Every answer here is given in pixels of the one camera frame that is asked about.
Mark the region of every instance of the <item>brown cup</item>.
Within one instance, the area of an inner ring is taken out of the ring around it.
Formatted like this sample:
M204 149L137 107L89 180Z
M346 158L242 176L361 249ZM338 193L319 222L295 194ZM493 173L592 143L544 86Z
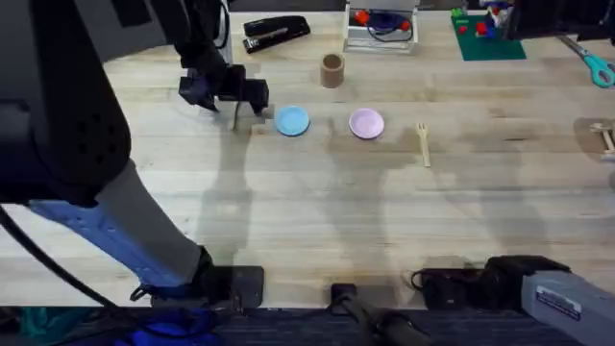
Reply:
M335 88L344 82L344 57L330 53L320 61L320 84L323 87Z

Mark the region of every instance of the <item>small plate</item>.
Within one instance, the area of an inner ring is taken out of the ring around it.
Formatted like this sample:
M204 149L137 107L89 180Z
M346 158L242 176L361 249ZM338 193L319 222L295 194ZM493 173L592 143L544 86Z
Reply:
M276 129L284 136L300 136L309 127L308 113L297 106L286 106L278 111L274 121Z
M361 139L374 139L384 131L384 119L372 109L356 110L348 123L353 134Z

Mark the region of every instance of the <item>stapler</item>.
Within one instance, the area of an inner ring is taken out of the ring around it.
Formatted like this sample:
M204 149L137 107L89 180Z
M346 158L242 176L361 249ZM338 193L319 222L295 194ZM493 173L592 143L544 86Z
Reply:
M300 15L265 18L243 24L248 54L309 34L308 22Z

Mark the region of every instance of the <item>red object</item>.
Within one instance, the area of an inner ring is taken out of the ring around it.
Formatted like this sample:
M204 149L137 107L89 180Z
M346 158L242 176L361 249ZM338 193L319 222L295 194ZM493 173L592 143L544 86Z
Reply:
M485 23L477 23L477 34L480 36L487 35L487 24Z
M367 22L369 21L369 12L361 10L355 13L355 20L361 25L367 24Z
M404 23L402 23L402 25L400 26L400 29L402 29L404 31L410 30L410 22L409 21L405 21Z

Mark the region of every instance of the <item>wooden fork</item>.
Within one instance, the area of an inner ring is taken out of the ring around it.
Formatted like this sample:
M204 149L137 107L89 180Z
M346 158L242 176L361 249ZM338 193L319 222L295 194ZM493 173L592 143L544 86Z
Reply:
M427 142L427 136L429 134L427 125L425 123L416 123L416 133L421 138L421 151L423 152L423 164L426 167L431 167L430 158L430 145Z

